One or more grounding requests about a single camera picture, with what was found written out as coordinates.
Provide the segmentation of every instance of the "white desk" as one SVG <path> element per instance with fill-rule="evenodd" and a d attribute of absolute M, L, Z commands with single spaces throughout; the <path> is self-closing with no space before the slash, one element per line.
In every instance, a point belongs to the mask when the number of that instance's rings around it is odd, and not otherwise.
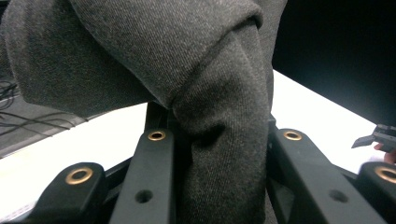
<path fill-rule="evenodd" d="M 273 115 L 278 128 L 306 133 L 329 160 L 357 173 L 381 160 L 372 147 L 351 149 L 375 125 L 275 72 Z M 113 111 L 0 160 L 0 222 L 31 209 L 65 167 L 93 161 L 105 170 L 131 157 L 144 130 L 146 105 Z"/>

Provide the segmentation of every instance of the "gray fabric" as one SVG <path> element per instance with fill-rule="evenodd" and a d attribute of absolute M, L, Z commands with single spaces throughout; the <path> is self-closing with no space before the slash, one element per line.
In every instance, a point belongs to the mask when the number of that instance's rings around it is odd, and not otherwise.
<path fill-rule="evenodd" d="M 192 139 L 179 223 L 263 223 L 285 3 L 14 0 L 2 44 L 28 102 L 81 116 L 154 99 L 173 109 Z"/>
<path fill-rule="evenodd" d="M 12 76 L 9 61 L 7 59 L 4 29 L 0 29 L 0 43 L 0 81 L 9 81 L 15 83 L 15 79 Z"/>

